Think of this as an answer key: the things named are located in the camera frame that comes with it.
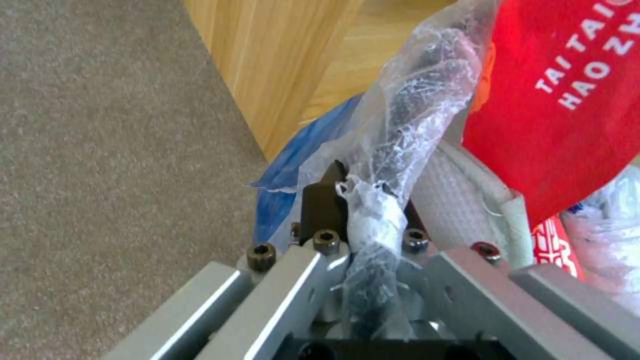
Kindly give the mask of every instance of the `gray metal bar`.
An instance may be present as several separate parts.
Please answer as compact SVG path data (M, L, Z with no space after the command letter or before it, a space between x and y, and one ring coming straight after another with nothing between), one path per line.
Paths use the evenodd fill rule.
M555 265L514 271L511 280L616 359L640 359L640 318Z
M471 250L441 252L424 275L417 291L458 339L495 336L517 359L609 359Z
M209 263L104 359L193 358L249 291L246 274Z
M271 359L288 334L305 335L329 291L323 255L290 247L197 359Z

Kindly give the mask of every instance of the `clear plastic wrap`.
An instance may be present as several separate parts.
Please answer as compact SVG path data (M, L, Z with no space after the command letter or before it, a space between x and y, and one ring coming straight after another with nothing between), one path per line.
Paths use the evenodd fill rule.
M587 283L640 316L640 168L628 166L562 219Z
M460 0L418 25L363 96L347 123L350 131L300 167L298 195L335 160L349 172L346 183L337 184L348 203L348 238L356 253L343 286L346 336L413 336L396 283L402 210L447 126L474 94L497 7L497 0ZM276 246L285 247L300 203L297 196L272 236Z

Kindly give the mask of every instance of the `wooden panel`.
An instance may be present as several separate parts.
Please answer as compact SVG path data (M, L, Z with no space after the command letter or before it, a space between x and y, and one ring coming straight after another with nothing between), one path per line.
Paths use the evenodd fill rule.
M185 0L265 157L297 130L363 0Z
M365 0L307 104L299 127L362 93L412 30L453 0Z

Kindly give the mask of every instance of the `red bag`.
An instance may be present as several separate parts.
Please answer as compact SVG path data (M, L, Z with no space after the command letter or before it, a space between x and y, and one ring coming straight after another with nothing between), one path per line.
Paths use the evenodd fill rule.
M639 43L639 0L502 5L463 144L524 194L531 225L640 152Z
M584 281L584 272L575 255L571 239L557 215L534 227L531 236L536 264L555 264L571 276Z

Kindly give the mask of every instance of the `carpet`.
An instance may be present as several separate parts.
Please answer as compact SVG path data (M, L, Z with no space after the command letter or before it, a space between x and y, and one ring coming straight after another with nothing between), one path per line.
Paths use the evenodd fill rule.
M251 240L266 166L179 1L0 1L0 357L104 355Z

